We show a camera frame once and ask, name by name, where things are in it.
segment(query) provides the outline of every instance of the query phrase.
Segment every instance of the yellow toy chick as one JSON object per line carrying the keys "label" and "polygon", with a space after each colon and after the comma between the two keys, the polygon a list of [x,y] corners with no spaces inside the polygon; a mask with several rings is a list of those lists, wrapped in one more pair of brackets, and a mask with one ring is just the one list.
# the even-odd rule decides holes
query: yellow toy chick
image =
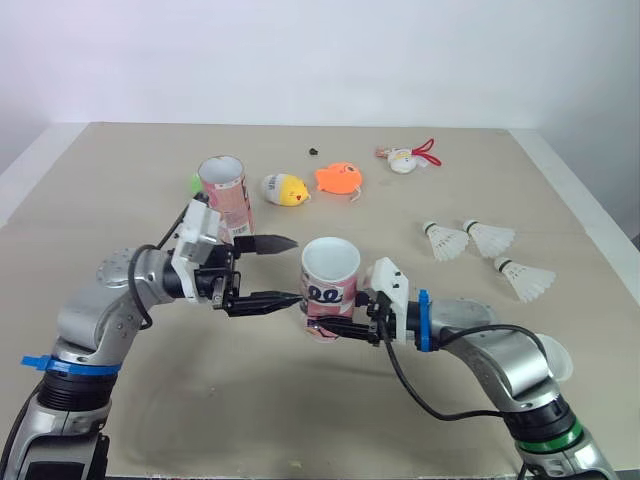
{"label": "yellow toy chick", "polygon": [[267,175],[262,181],[262,193],[271,203],[285,207],[295,207],[311,198],[304,182],[287,173]]}

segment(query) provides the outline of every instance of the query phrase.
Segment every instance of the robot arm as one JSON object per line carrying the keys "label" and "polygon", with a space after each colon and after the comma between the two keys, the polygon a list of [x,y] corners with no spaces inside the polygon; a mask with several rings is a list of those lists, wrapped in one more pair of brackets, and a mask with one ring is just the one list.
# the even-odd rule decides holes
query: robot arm
{"label": "robot arm", "polygon": [[[521,332],[497,329],[501,326],[490,307],[473,300],[429,301],[424,290],[418,302],[410,302],[408,280],[388,258],[372,267],[365,287],[369,300],[361,300],[360,305],[367,306],[370,324],[340,318],[320,319],[318,324],[374,345],[385,336],[399,343],[413,337],[420,351],[447,350],[471,369],[498,409],[475,413],[503,419],[528,470],[543,478],[594,472],[608,480],[618,478],[562,397],[549,374],[545,352]],[[401,308],[396,314],[398,304]],[[464,418],[438,415],[441,420]]]}
{"label": "robot arm", "polygon": [[100,265],[95,281],[67,302],[58,317],[52,354],[23,360],[44,371],[44,377],[9,436],[1,480],[104,478],[109,439],[100,431],[111,391],[152,306],[186,298],[210,302],[229,316],[261,315],[301,299],[285,292],[240,296],[235,261],[242,253],[278,253],[296,243],[276,235],[219,243],[218,222],[217,212],[192,200],[177,228],[173,252],[153,246],[115,252]]}

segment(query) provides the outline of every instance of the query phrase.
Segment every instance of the table surface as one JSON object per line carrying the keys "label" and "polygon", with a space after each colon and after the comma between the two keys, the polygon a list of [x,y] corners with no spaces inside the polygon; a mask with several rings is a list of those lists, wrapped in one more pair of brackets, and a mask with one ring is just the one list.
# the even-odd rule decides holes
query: table surface
{"label": "table surface", "polygon": [[[436,138],[441,168],[400,176],[377,145]],[[320,154],[307,154],[315,147]],[[0,437],[39,375],[18,366],[50,350],[59,308],[92,281],[113,250],[157,241],[189,198],[201,161],[233,154],[245,164],[257,233],[304,245],[340,236],[362,266],[389,256],[412,294],[467,297],[499,318],[552,335],[575,373],[563,393],[617,469],[637,468],[638,304],[582,225],[505,130],[92,124],[0,230],[3,288]],[[362,197],[312,193],[300,207],[266,203],[269,173],[296,174],[351,161]],[[427,219],[468,218],[516,229],[509,256],[551,269],[550,290],[521,304],[470,246],[438,263],[420,231]],[[243,256],[243,290],[297,290],[300,250]],[[407,478],[510,474],[520,460],[494,418],[442,423],[400,387],[382,349],[318,344],[295,308],[228,319],[178,301],[152,310],[113,394],[105,433],[109,473],[296,478]],[[398,355],[418,391],[441,411],[490,408],[473,375],[446,352]]]}

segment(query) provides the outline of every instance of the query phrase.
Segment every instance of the green object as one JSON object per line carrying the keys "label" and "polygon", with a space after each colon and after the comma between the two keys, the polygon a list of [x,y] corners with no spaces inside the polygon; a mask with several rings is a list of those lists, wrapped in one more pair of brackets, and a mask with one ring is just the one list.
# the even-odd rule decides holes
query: green object
{"label": "green object", "polygon": [[573,424],[571,430],[567,433],[560,435],[559,437],[554,438],[553,440],[548,440],[546,442],[518,442],[518,446],[523,450],[531,453],[547,453],[547,452],[555,452],[557,450],[562,450],[566,447],[570,447],[577,440],[580,439],[582,435],[582,425],[576,419],[576,423]]}
{"label": "green object", "polygon": [[202,181],[200,175],[194,173],[191,175],[191,193],[195,195],[198,192],[202,192]]}

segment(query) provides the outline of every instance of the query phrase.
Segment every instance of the black cable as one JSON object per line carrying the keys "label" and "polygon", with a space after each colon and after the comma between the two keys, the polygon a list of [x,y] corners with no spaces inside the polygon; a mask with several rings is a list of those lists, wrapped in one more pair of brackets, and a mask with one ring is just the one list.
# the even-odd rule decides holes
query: black cable
{"label": "black cable", "polygon": [[188,208],[189,208],[189,205],[184,207],[182,212],[180,212],[180,215],[178,215],[178,218],[176,218],[175,222],[173,222],[173,225],[171,225],[171,228],[167,230],[167,233],[164,234],[164,237],[162,237],[162,240],[158,242],[158,245],[157,245],[158,250],[164,247],[164,244],[167,243],[167,241],[171,238],[171,235],[173,235],[173,232],[175,232],[176,228],[178,228],[178,225],[180,225],[182,220],[184,220],[184,216],[187,213]]}
{"label": "black cable", "polygon": [[514,332],[523,333],[536,344],[538,349],[542,352],[542,355],[544,356],[544,358],[547,358],[547,351],[544,349],[544,345],[542,344],[542,341],[538,338],[538,336],[535,333],[533,333],[531,330],[527,330],[526,328],[521,327],[520,325],[510,325],[507,323],[497,323],[495,325],[483,325],[481,327],[466,328],[442,340],[439,344],[439,347],[444,348],[450,343],[453,343],[456,340],[462,337],[465,337],[467,335],[472,335],[474,333],[480,333],[480,332],[487,332],[491,330],[511,330]]}
{"label": "black cable", "polygon": [[131,256],[131,260],[129,261],[129,269],[127,270],[127,282],[129,283],[129,293],[131,294],[131,298],[133,299],[133,303],[136,305],[138,312],[142,315],[142,319],[144,323],[140,325],[140,330],[146,330],[153,325],[153,319],[147,309],[144,308],[144,303],[142,303],[142,299],[140,298],[140,294],[138,293],[138,287],[136,286],[136,264],[138,263],[138,258],[140,255],[147,250],[157,250],[155,245],[142,245],[138,247],[133,255]]}
{"label": "black cable", "polygon": [[147,328],[150,328],[153,325],[153,319],[151,318],[151,315],[149,315],[149,312],[147,311],[147,309],[144,307],[144,303],[142,303],[142,299],[140,298],[140,293],[138,292],[138,287],[136,286],[135,274],[136,274],[136,266],[138,264],[138,258],[140,258],[140,255],[142,255],[142,253],[146,252],[147,250],[160,250],[162,247],[164,247],[165,243],[167,243],[167,241],[169,241],[169,239],[171,238],[171,235],[173,235],[173,232],[175,232],[176,228],[178,228],[178,225],[180,225],[182,220],[184,220],[184,216],[187,213],[188,208],[189,208],[189,205],[187,205],[182,209],[182,212],[180,212],[180,215],[178,215],[178,217],[175,219],[175,221],[173,222],[173,225],[171,225],[171,228],[167,230],[167,233],[164,234],[164,236],[162,237],[162,239],[160,239],[157,245],[147,244],[147,245],[142,245],[141,247],[138,247],[136,251],[133,252],[133,255],[131,256],[131,260],[129,261],[129,269],[127,270],[127,282],[129,283],[129,293],[131,294],[133,303],[136,305],[138,312],[140,312],[140,315],[142,315],[142,318],[144,320],[144,323],[140,325],[140,330],[146,330]]}
{"label": "black cable", "polygon": [[525,475],[527,474],[527,464],[523,463],[520,468],[520,473],[518,473],[518,478],[516,480],[524,480]]}
{"label": "black cable", "polygon": [[40,391],[40,387],[42,387],[43,380],[40,380],[38,384],[35,386],[31,394],[27,397],[27,399],[22,404],[22,408],[18,412],[16,419],[13,421],[13,425],[11,425],[11,430],[9,430],[9,435],[7,436],[7,441],[4,444],[4,448],[2,449],[2,457],[0,457],[0,478],[4,478],[4,474],[7,471],[7,466],[9,465],[9,455],[11,454],[11,448],[13,447],[13,442],[16,439],[16,435],[18,434],[18,429],[22,424],[22,420],[24,420],[24,416],[27,414],[27,409],[29,408],[29,403],[31,403],[31,399],[35,397]]}
{"label": "black cable", "polygon": [[378,319],[378,327],[380,328],[380,332],[382,333],[382,340],[384,341],[384,345],[387,348],[387,353],[389,354],[389,360],[391,360],[391,365],[398,376],[398,380],[402,383],[402,386],[405,388],[411,398],[413,398],[418,405],[422,407],[429,415],[437,418],[438,420],[442,420],[444,422],[453,422],[456,420],[463,420],[465,418],[472,417],[498,417],[502,418],[502,412],[498,412],[495,410],[471,410],[468,412],[461,413],[440,413],[437,410],[434,410],[427,402],[425,402],[422,397],[416,392],[413,388],[413,385],[409,382],[404,372],[402,371],[402,367],[398,362],[398,358],[396,357],[396,353],[393,351],[393,346],[391,346],[391,339],[389,338],[389,332],[387,332],[387,326],[385,324],[384,319]]}

